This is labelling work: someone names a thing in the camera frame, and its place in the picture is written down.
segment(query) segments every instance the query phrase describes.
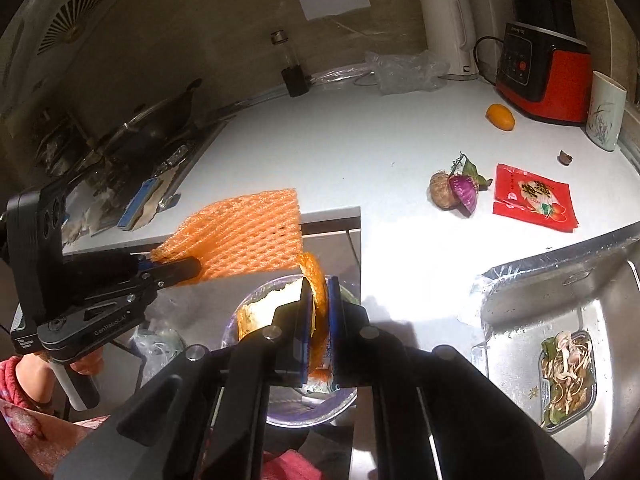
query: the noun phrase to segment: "control panel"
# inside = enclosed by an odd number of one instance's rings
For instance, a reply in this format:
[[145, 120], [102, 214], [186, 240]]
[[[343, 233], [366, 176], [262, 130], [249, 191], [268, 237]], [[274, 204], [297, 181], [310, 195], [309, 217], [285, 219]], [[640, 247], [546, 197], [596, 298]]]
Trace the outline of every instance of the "control panel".
[[516, 83], [526, 86], [531, 70], [531, 42], [514, 34], [505, 35], [500, 69]]

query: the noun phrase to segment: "white cup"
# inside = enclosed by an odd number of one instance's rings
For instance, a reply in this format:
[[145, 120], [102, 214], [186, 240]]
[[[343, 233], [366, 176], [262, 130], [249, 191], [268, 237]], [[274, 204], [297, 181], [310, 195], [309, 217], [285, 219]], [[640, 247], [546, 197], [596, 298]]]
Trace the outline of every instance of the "white cup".
[[600, 72], [593, 72], [586, 131], [593, 142], [608, 152], [612, 152], [618, 142], [625, 100], [626, 90], [621, 84]]

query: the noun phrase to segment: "red onion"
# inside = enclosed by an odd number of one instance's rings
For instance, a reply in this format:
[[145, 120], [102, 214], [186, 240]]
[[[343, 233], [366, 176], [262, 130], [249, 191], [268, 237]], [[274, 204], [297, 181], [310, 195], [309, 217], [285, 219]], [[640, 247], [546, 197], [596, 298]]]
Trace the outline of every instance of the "red onion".
[[472, 213], [478, 204], [478, 187], [473, 177], [468, 175], [453, 175], [449, 177], [449, 184], [462, 205]]

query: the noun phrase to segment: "electric kettle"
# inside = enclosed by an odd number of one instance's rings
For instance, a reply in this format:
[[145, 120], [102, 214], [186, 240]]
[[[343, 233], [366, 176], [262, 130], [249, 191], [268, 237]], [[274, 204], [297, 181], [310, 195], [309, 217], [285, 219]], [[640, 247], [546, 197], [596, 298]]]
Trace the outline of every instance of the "electric kettle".
[[476, 79], [476, 28], [469, 0], [420, 0], [427, 48], [450, 65], [446, 79]]

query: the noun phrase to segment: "glass bottle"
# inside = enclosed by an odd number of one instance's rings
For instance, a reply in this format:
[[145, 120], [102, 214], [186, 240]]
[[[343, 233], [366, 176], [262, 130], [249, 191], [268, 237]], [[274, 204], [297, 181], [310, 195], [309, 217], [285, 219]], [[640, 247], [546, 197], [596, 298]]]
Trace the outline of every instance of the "glass bottle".
[[305, 74], [300, 68], [298, 58], [292, 44], [284, 30], [271, 33], [271, 43], [278, 49], [278, 54], [283, 65], [280, 71], [284, 84], [291, 97], [298, 97], [309, 92], [309, 85]]

